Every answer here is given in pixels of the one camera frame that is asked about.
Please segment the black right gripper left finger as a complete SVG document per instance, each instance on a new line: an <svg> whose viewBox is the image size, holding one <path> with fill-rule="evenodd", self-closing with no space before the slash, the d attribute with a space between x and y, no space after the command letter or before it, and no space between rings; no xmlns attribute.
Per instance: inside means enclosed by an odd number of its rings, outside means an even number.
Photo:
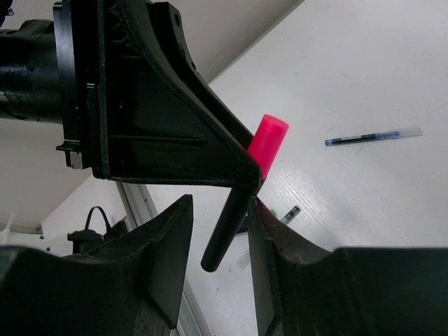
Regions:
<svg viewBox="0 0 448 336"><path fill-rule="evenodd" d="M176 202L192 204L193 224L192 196ZM63 258L2 247L1 334L153 335L136 322L144 305L143 244L127 234Z"/></svg>

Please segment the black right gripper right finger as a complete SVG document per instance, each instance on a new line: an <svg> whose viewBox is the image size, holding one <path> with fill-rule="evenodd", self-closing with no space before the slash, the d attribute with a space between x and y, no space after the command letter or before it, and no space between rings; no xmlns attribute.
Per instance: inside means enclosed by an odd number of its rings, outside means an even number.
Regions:
<svg viewBox="0 0 448 336"><path fill-rule="evenodd" d="M258 199L248 210L260 335L446 335L445 248L327 251Z"/></svg>

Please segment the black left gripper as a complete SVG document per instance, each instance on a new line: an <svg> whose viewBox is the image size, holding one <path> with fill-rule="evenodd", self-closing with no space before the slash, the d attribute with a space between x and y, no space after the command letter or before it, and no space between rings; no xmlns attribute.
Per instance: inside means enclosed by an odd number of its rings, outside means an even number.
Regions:
<svg viewBox="0 0 448 336"><path fill-rule="evenodd" d="M252 133L197 72L175 7L58 1L53 18L68 167L126 183L260 185Z"/></svg>

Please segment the pink-capped black highlighter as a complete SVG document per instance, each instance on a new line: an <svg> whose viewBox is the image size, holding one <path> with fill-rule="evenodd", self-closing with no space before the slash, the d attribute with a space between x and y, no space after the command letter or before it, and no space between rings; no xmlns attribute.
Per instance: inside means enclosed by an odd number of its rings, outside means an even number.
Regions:
<svg viewBox="0 0 448 336"><path fill-rule="evenodd" d="M260 168L261 181L267 178L288 128L287 122L273 115L265 114L262 117L247 150ZM244 221L251 198L260 189L260 186L255 190L231 189L202 256L201 266L204 271L217 270Z"/></svg>

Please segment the blue clear-capped gel pen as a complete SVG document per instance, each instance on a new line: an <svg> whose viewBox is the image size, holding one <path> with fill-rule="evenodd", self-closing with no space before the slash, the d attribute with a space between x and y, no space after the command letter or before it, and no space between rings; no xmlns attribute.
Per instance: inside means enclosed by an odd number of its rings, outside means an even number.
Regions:
<svg viewBox="0 0 448 336"><path fill-rule="evenodd" d="M371 134L362 134L357 136L346 136L334 139L326 139L324 144L326 147L340 146L344 144L357 144L371 141L382 141L387 139L401 139L407 137L420 137L423 131L420 127L395 129L387 132L375 132Z"/></svg>

